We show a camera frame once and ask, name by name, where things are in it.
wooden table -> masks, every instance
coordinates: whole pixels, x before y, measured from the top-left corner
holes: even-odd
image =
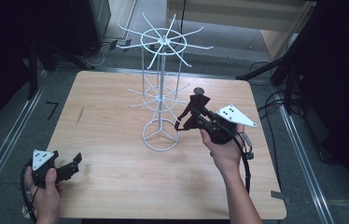
[[[83,218],[229,218],[222,177],[198,130],[182,132],[171,150],[158,152],[142,139],[153,111],[142,96],[141,75],[80,72],[68,96],[47,151],[58,150],[57,166],[72,160],[78,152],[83,161],[79,172],[66,182],[61,217]],[[167,86],[175,86],[167,77]],[[216,111],[234,104],[256,122],[245,131],[254,146],[250,161],[251,198],[263,219],[282,219],[282,200],[271,197],[279,191],[272,160],[252,91],[247,82],[181,77],[179,100],[188,102],[195,87],[212,98],[206,108]],[[186,105],[177,104],[179,115]],[[175,120],[169,112],[168,119]]]

wire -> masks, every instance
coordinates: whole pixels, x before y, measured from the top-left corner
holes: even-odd
[[[99,62],[99,63],[90,63],[88,62],[87,60],[85,60],[84,57],[81,56],[81,60],[84,61],[85,63],[91,65],[91,66],[99,66],[99,65],[102,65],[104,62],[105,62],[105,56],[103,54],[103,49],[105,49],[107,46],[110,46],[110,44],[106,44],[106,45],[103,45],[101,48],[100,48],[100,53],[102,55],[102,61]]]
[[[260,119],[267,118],[270,114],[276,112],[277,109],[280,108],[280,106],[283,105],[283,104],[284,103],[277,103],[277,104],[274,105],[274,107],[270,108],[269,110],[267,110],[268,107],[264,107],[265,114]]]
[[[24,181],[26,168],[31,165],[32,165],[32,160],[29,160],[26,164],[23,165],[21,169],[21,194],[24,201],[24,206],[26,207],[25,212],[29,214],[29,217],[32,220],[32,222],[36,223],[37,218],[35,217],[35,207],[33,206],[33,203],[29,201],[26,195],[25,181]]]
[[[273,94],[271,94],[267,100],[265,101],[265,105],[268,104],[269,100],[271,99],[271,97],[273,97],[275,94],[277,94],[279,91],[274,92]],[[277,178],[277,182],[279,184],[279,189],[280,191],[282,191],[282,181],[280,180],[280,175],[279,175],[279,166],[278,166],[278,162],[277,162],[277,150],[276,150],[276,141],[274,139],[274,134],[273,134],[273,130],[272,130],[272,125],[270,122],[270,117],[268,116],[268,111],[267,111],[267,107],[265,107],[265,115],[267,118],[267,122],[268,122],[268,127],[271,131],[271,137],[272,137],[272,147],[273,147],[273,156],[274,156],[274,166],[275,166],[275,170],[276,170],[276,178]]]
[[[229,134],[232,137],[233,141],[235,142],[236,146],[238,146],[239,150],[241,150],[241,158],[242,158],[242,161],[244,162],[244,172],[245,172],[245,184],[244,184],[244,186],[246,187],[247,193],[249,193],[250,192],[251,173],[250,173],[250,166],[248,164],[246,153],[244,152],[244,147],[245,147],[244,139],[241,136],[242,142],[244,144],[244,147],[242,147],[241,144],[239,143],[238,139],[236,139],[236,134],[233,135],[226,127],[221,125],[219,122],[217,123],[217,126],[221,130],[223,130],[224,132]]]
[[[250,66],[249,66],[249,72],[252,72],[253,66],[256,65],[256,64],[258,64],[258,63],[270,63],[270,62],[256,62],[256,63],[252,63],[252,64],[250,64]]]
[[[184,0],[183,12],[182,12],[182,15],[181,15],[180,28],[178,28],[178,21],[176,22],[176,24],[177,24],[177,29],[180,30],[180,34],[181,34],[181,35],[183,35],[183,21],[184,21],[184,12],[186,11],[186,3],[187,3],[187,0]],[[183,38],[180,36],[180,37],[178,38],[177,43],[180,43],[182,39],[183,39]],[[175,48],[177,48],[177,46],[178,46],[178,44],[174,45],[172,48],[175,49]]]
[[[237,132],[237,134],[239,135],[239,137],[241,137],[242,144],[244,144],[244,151],[245,151],[246,144],[244,143],[244,138],[241,136],[241,133],[238,133],[238,132]]]
[[[41,182],[38,184],[38,187],[37,189],[35,190],[35,193],[33,194],[33,197],[32,197],[32,200],[30,201],[31,203],[33,203],[33,200],[35,199],[35,195],[37,194],[38,190],[40,189],[41,187]]]
[[[259,108],[258,108],[258,112],[259,112],[260,110],[262,110],[262,109],[265,109],[265,107],[268,107],[268,106],[271,106],[271,105],[281,104],[284,100],[285,100],[285,99],[279,99],[279,100],[272,101],[272,102],[270,102],[270,103],[268,103],[268,104],[266,104],[266,105],[264,105],[264,106],[262,106],[262,107],[259,107]]]

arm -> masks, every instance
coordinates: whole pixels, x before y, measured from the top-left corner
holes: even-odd
[[[33,195],[33,204],[37,211],[37,224],[54,224],[59,221],[59,210],[61,204],[61,196],[59,194],[62,189],[55,185],[56,170],[49,169],[46,175],[46,187],[37,189],[33,183],[32,168],[29,166],[26,169],[26,183],[30,186],[30,191]]]
[[[238,125],[237,128],[238,132],[244,131],[243,125]],[[205,130],[201,130],[201,136],[203,143],[212,153],[216,167],[223,176],[230,209],[230,223],[262,223],[241,178],[239,171],[240,149],[233,140],[225,145],[212,143]]]

cable cord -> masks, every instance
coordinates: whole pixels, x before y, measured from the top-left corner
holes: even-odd
[[[217,125],[220,129],[224,130],[224,132],[226,132],[227,134],[229,134],[232,137],[236,146],[238,146],[239,150],[241,151],[241,158],[242,158],[242,162],[244,163],[244,172],[245,172],[245,184],[244,184],[244,186],[246,187],[247,193],[250,193],[251,173],[250,173],[250,166],[248,164],[248,160],[247,160],[246,153],[244,150],[244,147],[245,147],[244,139],[242,138],[242,136],[240,136],[242,139],[242,142],[244,144],[244,147],[242,147],[241,144],[239,143],[238,139],[236,139],[236,134],[239,134],[239,133],[236,133],[235,135],[233,135],[226,127],[224,127],[220,123],[218,123]]]
[[[110,44],[106,44],[106,45],[103,45],[101,48],[100,48],[100,53],[101,53],[101,56],[102,56],[102,61],[99,62],[99,63],[90,63],[88,62],[84,57],[81,56],[81,60],[84,61],[85,63],[91,65],[91,66],[99,66],[99,65],[102,65],[104,62],[105,62],[105,55],[103,54],[103,49],[105,49],[107,46],[110,46]]]
[[[265,105],[268,103],[270,98],[268,98],[266,101],[265,101]],[[274,134],[273,134],[273,130],[272,130],[272,125],[271,125],[271,122],[270,122],[270,118],[269,118],[269,114],[268,114],[268,111],[267,111],[267,107],[265,107],[265,115],[266,118],[267,118],[267,122],[268,122],[268,127],[270,129],[270,132],[271,132],[271,138],[272,138],[272,147],[273,147],[273,156],[274,156],[274,167],[275,167],[275,170],[276,170],[276,178],[277,178],[277,182],[279,184],[279,189],[280,191],[282,191],[282,181],[280,180],[280,175],[279,175],[279,165],[278,165],[278,162],[277,162],[277,150],[276,150],[276,141],[274,139]]]
[[[178,28],[178,21],[177,21],[177,29],[180,30],[180,34],[182,35],[183,34],[183,21],[184,21],[184,12],[186,11],[186,3],[187,3],[187,0],[184,0],[184,4],[183,4],[183,12],[182,12],[182,15],[181,15],[181,22],[180,22],[180,28]],[[182,40],[182,37],[180,36],[178,38],[178,41],[177,43],[180,43]],[[177,48],[178,44],[174,45],[172,48],[175,49]]]
[[[263,62],[263,61],[261,61],[261,62],[252,63],[252,64],[250,64],[250,66],[249,66],[249,72],[252,72],[252,71],[253,71],[253,70],[252,70],[253,66],[256,65],[256,64],[259,64],[259,63],[270,63],[270,62]]]
[[[33,199],[30,201],[25,189],[25,174],[28,166],[32,165],[32,160],[29,160],[26,164],[23,165],[21,169],[21,194],[24,201],[25,213],[29,215],[30,219],[33,223],[37,222],[37,218],[35,217],[35,206],[33,205]]]

wire spoke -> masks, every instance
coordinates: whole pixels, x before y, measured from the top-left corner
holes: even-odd
[[[117,47],[119,47],[120,49],[131,49],[131,48],[136,48],[136,47],[143,47],[145,45],[152,45],[152,44],[158,44],[160,43],[159,41],[156,42],[150,42],[150,43],[145,43],[145,44],[138,44],[138,45],[130,45],[130,46],[121,46],[121,45],[117,45]]]
[[[192,67],[190,64],[188,64],[186,61],[184,61],[184,59],[177,53],[177,51],[175,51],[174,48],[172,48],[172,46],[168,45],[168,47],[174,52],[175,55],[177,55],[177,57],[181,60],[181,62],[183,62],[186,66],[188,67]]]
[[[157,58],[157,55],[159,54],[160,50],[163,48],[163,45],[160,45],[160,48],[157,50],[157,52],[154,54],[154,57],[151,60],[150,65],[148,66],[147,69],[150,69],[152,64],[155,62],[155,59]]]
[[[200,32],[202,29],[203,29],[203,27],[201,29],[197,30],[197,31],[193,31],[193,32],[190,32],[190,33],[187,33],[187,34],[184,34],[184,35],[177,35],[177,36],[171,37],[169,39],[173,40],[173,39],[177,39],[179,37],[183,37],[183,36],[186,36],[186,35],[193,35],[193,34],[196,34],[196,33]]]
[[[155,134],[159,133],[160,131],[161,131],[161,130],[158,130],[158,131],[152,133],[151,135],[145,137],[145,140],[148,140],[150,137],[154,136]]]
[[[162,130],[162,133],[164,133],[166,136],[168,136],[169,139],[171,139],[172,141],[177,141],[176,138],[174,138],[173,136],[171,136],[170,134],[168,134],[166,131]]]
[[[174,18],[172,19],[172,23],[171,23],[171,25],[169,26],[168,32],[166,32],[166,36],[168,36],[169,33],[171,33],[171,31],[172,31],[172,26],[173,26],[174,22],[175,22],[175,14],[174,14]]]
[[[162,38],[162,36],[160,35],[160,33],[155,29],[155,27],[149,22],[149,20],[146,18],[145,13],[143,13],[143,17],[145,18],[146,22],[151,26],[151,28],[155,31],[155,33]]]
[[[134,34],[137,34],[137,35],[143,35],[143,36],[147,36],[147,37],[150,37],[150,38],[159,40],[159,38],[157,38],[157,37],[155,37],[155,36],[146,35],[146,34],[142,34],[142,33],[139,33],[139,32],[133,31],[133,30],[130,30],[130,29],[126,29],[126,28],[120,26],[119,24],[117,24],[117,26],[119,26],[119,28],[121,28],[121,29],[124,30],[124,31],[128,31],[128,32],[131,32],[131,33],[134,33]]]
[[[140,105],[128,105],[128,107],[138,107],[138,106],[141,106],[141,105],[148,105],[148,104],[151,104],[155,102],[155,100],[151,100],[151,101],[148,101],[148,102],[145,102],[145,103],[142,103]]]
[[[180,89],[177,90],[177,91],[182,91],[183,89],[187,88],[188,86],[189,86],[189,84],[187,84],[185,87],[180,88]],[[169,92],[168,94],[166,94],[165,96],[172,95],[172,94],[176,93],[177,91],[171,91],[171,92]]]
[[[155,94],[158,95],[158,92],[155,90],[155,87],[151,84],[151,82],[148,80],[148,78],[145,77],[145,81],[148,83],[148,86],[150,87],[150,89],[152,89],[155,92]]]
[[[186,47],[193,47],[196,49],[212,49],[213,46],[210,47],[202,47],[202,46],[196,46],[196,45],[190,45],[190,44],[183,44],[183,43],[177,43],[178,45],[186,46]]]
[[[148,94],[148,93],[142,92],[142,91],[134,91],[134,90],[129,89],[128,87],[126,88],[126,90],[137,93],[137,94],[144,94],[144,95],[149,96],[149,97],[155,97],[155,95],[151,95],[151,94]]]
[[[174,114],[174,112],[169,108],[169,106],[166,104],[166,102],[162,101],[163,104],[166,106],[166,108],[168,109],[169,112],[171,112],[171,114],[173,115],[174,119],[178,122],[180,122],[180,120],[177,119],[177,116]]]
[[[185,104],[187,105],[189,102],[185,102],[185,101],[179,101],[179,100],[174,100],[174,99],[166,99],[167,101],[172,101],[172,102],[176,102],[176,103],[180,103],[180,104]]]

